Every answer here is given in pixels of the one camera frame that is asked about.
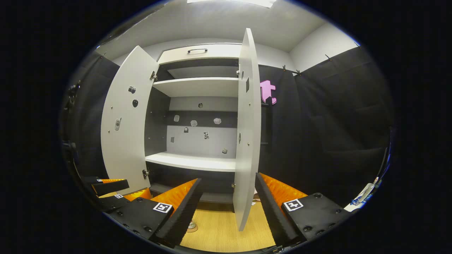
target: white cabinet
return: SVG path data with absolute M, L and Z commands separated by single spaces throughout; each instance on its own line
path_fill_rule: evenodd
M 218 67 L 222 60 L 235 61 L 236 67 Z M 173 74 L 165 69 L 169 65 Z M 155 80 L 157 71 L 161 72 Z M 209 71 L 216 74 L 209 77 Z M 177 72 L 185 78 L 171 76 Z M 130 189 L 122 192 L 129 193 L 150 187 L 142 173 L 148 170 L 146 162 L 234 174 L 231 200 L 237 228 L 242 231 L 254 195 L 260 118 L 259 68 L 249 28 L 242 44 L 171 49 L 164 51 L 158 62 L 137 46 L 118 70 L 105 100 L 101 143 L 108 176 L 127 179 Z M 117 119 L 119 128 L 115 130 Z M 215 199 L 211 193 L 207 196 Z

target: metal bracket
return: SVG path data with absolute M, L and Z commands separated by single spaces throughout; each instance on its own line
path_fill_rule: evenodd
M 149 79 L 150 80 L 154 79 L 154 81 L 157 81 L 157 75 L 155 74 L 155 71 L 152 72 L 151 77 Z
M 143 173 L 143 178 L 146 179 L 146 177 L 149 175 L 149 171 L 145 171 L 143 169 L 141 172 Z

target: black fabric backdrop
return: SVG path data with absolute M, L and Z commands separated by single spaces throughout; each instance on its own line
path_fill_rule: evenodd
M 301 75 L 269 66 L 259 73 L 277 99 L 273 149 L 261 149 L 259 171 L 346 206 L 374 180 L 389 144 L 392 98 L 376 64 L 356 47 Z
M 67 133 L 79 156 L 77 171 L 82 176 L 107 179 L 100 143 L 100 123 L 110 84 L 119 66 L 93 52 L 75 72 L 80 80 L 74 108 L 67 121 Z

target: cabinet door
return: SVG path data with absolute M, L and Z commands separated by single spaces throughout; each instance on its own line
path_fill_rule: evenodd
M 256 47 L 249 28 L 245 31 L 239 57 L 237 153 L 235 159 L 234 210 L 237 228 L 243 231 L 254 195 L 259 165 L 261 103 Z
M 159 64 L 136 46 L 119 67 L 105 99 L 100 135 L 105 168 L 110 179 L 127 179 L 129 183 L 119 194 L 150 187 L 142 173 L 146 170 L 144 125 L 154 83 L 150 76 L 158 68 Z

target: shelf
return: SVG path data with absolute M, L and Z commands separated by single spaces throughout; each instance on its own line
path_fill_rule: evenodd
M 152 85 L 169 97 L 238 97 L 238 78 L 208 77 L 154 82 Z
M 172 189 L 170 186 L 166 186 L 159 183 L 151 183 L 151 187 L 149 187 L 151 191 L 157 193 L 164 193 Z M 232 193 L 210 193 L 204 192 L 199 199 L 200 202 L 207 203 L 223 203 L 223 204 L 232 204 Z
M 235 159 L 201 157 L 161 152 L 145 157 L 146 161 L 177 168 L 235 172 Z

